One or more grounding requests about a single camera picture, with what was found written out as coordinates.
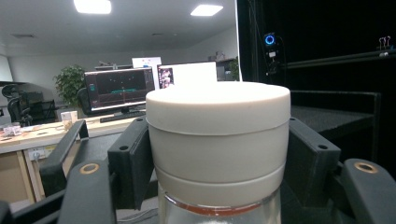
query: wooden desk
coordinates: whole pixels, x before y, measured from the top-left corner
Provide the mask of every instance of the wooden desk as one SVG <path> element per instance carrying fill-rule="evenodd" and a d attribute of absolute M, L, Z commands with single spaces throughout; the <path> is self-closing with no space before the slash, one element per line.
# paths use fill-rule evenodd
<path fill-rule="evenodd" d="M 100 123 L 99 118 L 111 116 L 85 119 L 90 138 L 121 133 L 134 120 L 122 119 Z M 43 198 L 38 166 L 44 160 L 32 161 L 29 157 L 29 151 L 45 148 L 46 151 L 50 152 L 65 134 L 63 124 L 54 122 L 36 126 L 32 131 L 19 136 L 2 137 L 0 139 L 0 200 L 11 203 L 12 207 L 13 203 L 24 202 L 24 204 L 29 204 Z M 66 159 L 66 167 L 73 160 L 75 153 L 76 150 L 72 149 L 69 158 Z"/>

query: green plant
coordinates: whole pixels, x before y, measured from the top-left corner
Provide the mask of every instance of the green plant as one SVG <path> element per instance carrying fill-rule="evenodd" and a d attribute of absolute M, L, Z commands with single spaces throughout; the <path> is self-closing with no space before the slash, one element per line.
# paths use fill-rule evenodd
<path fill-rule="evenodd" d="M 84 72 L 84 68 L 75 64 L 66 66 L 53 78 L 56 90 L 66 104 L 78 106 L 77 92 L 84 87 Z"/>
<path fill-rule="evenodd" d="M 230 71 L 231 75 L 233 76 L 233 80 L 239 81 L 239 62 L 238 62 L 238 57 L 233 59 L 230 62 Z"/>

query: keyboard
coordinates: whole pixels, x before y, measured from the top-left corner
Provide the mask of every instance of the keyboard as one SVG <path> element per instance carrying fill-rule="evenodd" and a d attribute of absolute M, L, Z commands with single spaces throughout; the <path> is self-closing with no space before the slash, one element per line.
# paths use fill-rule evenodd
<path fill-rule="evenodd" d="M 126 114 L 116 115 L 114 117 L 101 118 L 100 122 L 105 123 L 105 122 L 111 122 L 111 121 L 116 121 L 116 120 L 120 120 L 120 119 L 132 119 L 132 118 L 145 116 L 145 115 L 146 115 L 146 111 L 135 111 L 135 112 L 129 112 Z"/>

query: computer monitor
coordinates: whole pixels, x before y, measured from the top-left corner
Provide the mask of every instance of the computer monitor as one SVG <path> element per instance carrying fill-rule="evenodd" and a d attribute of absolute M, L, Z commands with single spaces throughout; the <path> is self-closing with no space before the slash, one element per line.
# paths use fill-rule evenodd
<path fill-rule="evenodd" d="M 205 85 L 218 81 L 216 62 L 157 65 L 160 89 L 171 85 Z"/>
<path fill-rule="evenodd" d="M 127 113 L 155 90 L 151 67 L 86 72 L 84 77 L 91 111 L 119 108 Z"/>

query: ceiling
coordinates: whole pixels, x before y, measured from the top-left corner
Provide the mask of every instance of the ceiling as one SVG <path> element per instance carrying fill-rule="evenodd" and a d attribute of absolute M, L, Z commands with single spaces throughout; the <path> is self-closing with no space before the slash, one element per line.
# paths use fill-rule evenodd
<path fill-rule="evenodd" d="M 77 13 L 73 0 L 0 0 L 0 55 L 184 49 L 235 26 L 234 0 L 111 3 L 109 15 L 88 15 Z M 192 17 L 202 3 L 224 8 L 213 17 Z"/>

